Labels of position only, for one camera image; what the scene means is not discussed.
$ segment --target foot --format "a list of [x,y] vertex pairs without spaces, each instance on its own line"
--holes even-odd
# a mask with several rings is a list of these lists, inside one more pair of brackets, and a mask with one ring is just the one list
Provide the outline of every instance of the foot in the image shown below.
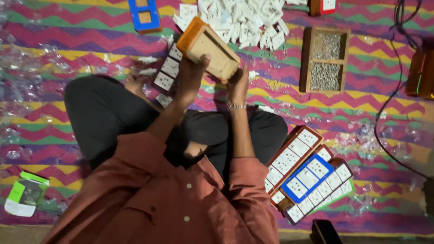
[[127,79],[125,80],[125,89],[133,93],[134,95],[140,97],[141,99],[145,100],[152,108],[154,108],[157,111],[161,112],[161,109],[159,109],[157,106],[155,106],[143,93],[143,85],[148,79],[146,77],[140,77],[140,76],[133,76],[128,75]]

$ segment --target orange device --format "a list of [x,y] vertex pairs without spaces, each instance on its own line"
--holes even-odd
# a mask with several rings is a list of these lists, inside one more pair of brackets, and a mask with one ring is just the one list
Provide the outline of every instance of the orange device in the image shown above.
[[240,65],[235,52],[199,17],[193,18],[176,47],[195,63],[202,55],[210,54],[211,63],[207,71],[223,82],[232,77]]

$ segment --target knee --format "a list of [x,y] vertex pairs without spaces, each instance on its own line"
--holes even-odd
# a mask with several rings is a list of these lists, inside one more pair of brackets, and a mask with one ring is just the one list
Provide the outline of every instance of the knee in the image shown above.
[[262,116],[266,118],[270,136],[277,140],[284,140],[288,135],[288,126],[286,125],[285,120],[281,116],[270,112],[260,113],[264,113]]
[[107,82],[105,79],[93,75],[77,78],[69,82],[65,87],[65,103],[75,99],[82,99],[94,90],[95,86],[104,85],[105,82]]

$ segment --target tray of screws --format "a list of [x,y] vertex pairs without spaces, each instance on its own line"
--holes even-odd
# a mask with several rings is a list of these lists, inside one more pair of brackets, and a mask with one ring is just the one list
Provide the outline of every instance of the tray of screws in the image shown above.
[[300,91],[342,93],[350,30],[313,27],[307,31],[303,40]]

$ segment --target pile of white switch parts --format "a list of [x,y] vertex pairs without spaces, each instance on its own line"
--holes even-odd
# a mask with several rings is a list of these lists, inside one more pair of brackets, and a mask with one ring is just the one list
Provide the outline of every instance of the pile of white switch parts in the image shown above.
[[210,25],[226,43],[238,44],[239,48],[258,46],[277,50],[289,34],[282,20],[285,3],[306,4],[307,0],[197,0],[197,6],[180,4],[179,16],[173,20],[185,31],[197,16]]

